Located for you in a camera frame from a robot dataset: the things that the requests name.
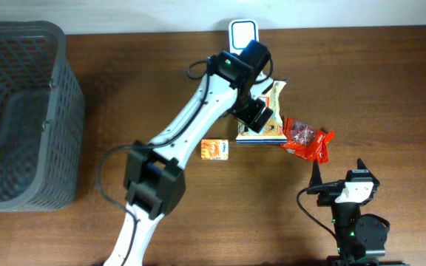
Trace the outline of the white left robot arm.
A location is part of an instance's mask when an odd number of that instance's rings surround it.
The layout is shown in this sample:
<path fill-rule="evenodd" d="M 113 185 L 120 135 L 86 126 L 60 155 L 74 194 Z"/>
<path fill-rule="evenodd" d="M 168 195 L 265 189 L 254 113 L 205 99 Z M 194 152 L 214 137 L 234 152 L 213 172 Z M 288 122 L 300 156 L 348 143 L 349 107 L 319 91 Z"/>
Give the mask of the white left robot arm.
<path fill-rule="evenodd" d="M 186 190 L 184 170 L 192 152 L 216 120 L 231 115 L 259 133 L 273 112 L 258 98 L 273 82 L 264 75 L 272 68 L 268 48 L 250 41 L 240 54 L 220 52 L 203 60 L 203 74 L 190 101 L 176 118 L 148 143 L 110 149 L 103 157 L 127 154 L 123 186 L 125 201 L 119 203 L 105 191 L 101 195 L 125 214 L 115 247 L 105 265 L 141 265 L 158 223 L 169 215 Z"/>

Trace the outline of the orange tissue pack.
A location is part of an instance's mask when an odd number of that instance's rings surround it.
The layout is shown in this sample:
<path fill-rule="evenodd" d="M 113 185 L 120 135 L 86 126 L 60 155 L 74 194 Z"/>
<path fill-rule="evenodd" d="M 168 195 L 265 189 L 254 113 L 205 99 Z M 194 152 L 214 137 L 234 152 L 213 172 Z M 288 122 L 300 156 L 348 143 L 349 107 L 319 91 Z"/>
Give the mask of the orange tissue pack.
<path fill-rule="evenodd" d="M 201 140 L 202 160 L 227 160 L 229 158 L 228 140 Z"/>

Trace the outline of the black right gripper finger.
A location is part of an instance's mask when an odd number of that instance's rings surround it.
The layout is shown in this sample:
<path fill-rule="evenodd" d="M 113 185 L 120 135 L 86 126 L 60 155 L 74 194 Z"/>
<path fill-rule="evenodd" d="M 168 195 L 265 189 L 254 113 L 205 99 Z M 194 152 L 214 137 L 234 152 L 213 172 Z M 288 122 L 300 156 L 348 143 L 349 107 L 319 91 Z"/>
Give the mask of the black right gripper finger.
<path fill-rule="evenodd" d="M 320 166 L 319 166 L 318 160 L 315 160 L 313 162 L 311 179 L 309 182 L 310 187 L 313 187 L 316 185 L 322 185 L 322 178 L 321 178 Z"/>
<path fill-rule="evenodd" d="M 368 170 L 368 167 L 364 164 L 361 158 L 357 159 L 356 166 L 358 170 Z"/>

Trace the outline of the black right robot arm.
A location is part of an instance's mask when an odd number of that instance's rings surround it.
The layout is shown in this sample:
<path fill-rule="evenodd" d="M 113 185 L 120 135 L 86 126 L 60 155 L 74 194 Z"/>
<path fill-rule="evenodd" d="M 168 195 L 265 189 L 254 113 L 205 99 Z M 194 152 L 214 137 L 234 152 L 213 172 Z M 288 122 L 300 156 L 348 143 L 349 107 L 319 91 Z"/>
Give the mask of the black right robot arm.
<path fill-rule="evenodd" d="M 378 265 L 385 255 L 390 223 L 375 214 L 362 214 L 377 192 L 380 182 L 361 159 L 345 179 L 324 183 L 318 162 L 314 162 L 307 194 L 317 195 L 317 206 L 329 207 L 337 241 L 336 256 L 326 259 L 327 265 Z"/>

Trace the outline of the red candy bag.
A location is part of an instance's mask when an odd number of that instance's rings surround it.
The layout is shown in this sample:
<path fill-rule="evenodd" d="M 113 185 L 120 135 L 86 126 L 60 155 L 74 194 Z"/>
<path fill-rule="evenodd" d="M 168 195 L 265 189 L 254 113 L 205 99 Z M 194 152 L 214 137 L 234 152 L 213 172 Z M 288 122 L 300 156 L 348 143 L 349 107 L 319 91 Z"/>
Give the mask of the red candy bag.
<path fill-rule="evenodd" d="M 284 117 L 283 127 L 286 142 L 280 145 L 281 148 L 304 160 L 329 161 L 327 145 L 335 137 L 333 130 L 326 132 L 290 117 Z"/>

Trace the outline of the yellow snack bag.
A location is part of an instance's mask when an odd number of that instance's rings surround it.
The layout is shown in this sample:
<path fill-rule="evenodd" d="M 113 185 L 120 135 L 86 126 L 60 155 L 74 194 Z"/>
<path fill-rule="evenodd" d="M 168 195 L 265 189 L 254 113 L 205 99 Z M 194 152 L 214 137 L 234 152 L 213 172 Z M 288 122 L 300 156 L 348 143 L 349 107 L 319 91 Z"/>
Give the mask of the yellow snack bag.
<path fill-rule="evenodd" d="M 273 111 L 259 133 L 253 132 L 242 123 L 238 123 L 238 135 L 236 142 L 239 144 L 251 145 L 279 145 L 287 142 L 287 137 L 283 134 L 283 119 L 280 117 L 280 93 L 287 81 L 275 80 L 267 87 L 257 99 L 263 101 L 266 106 Z"/>

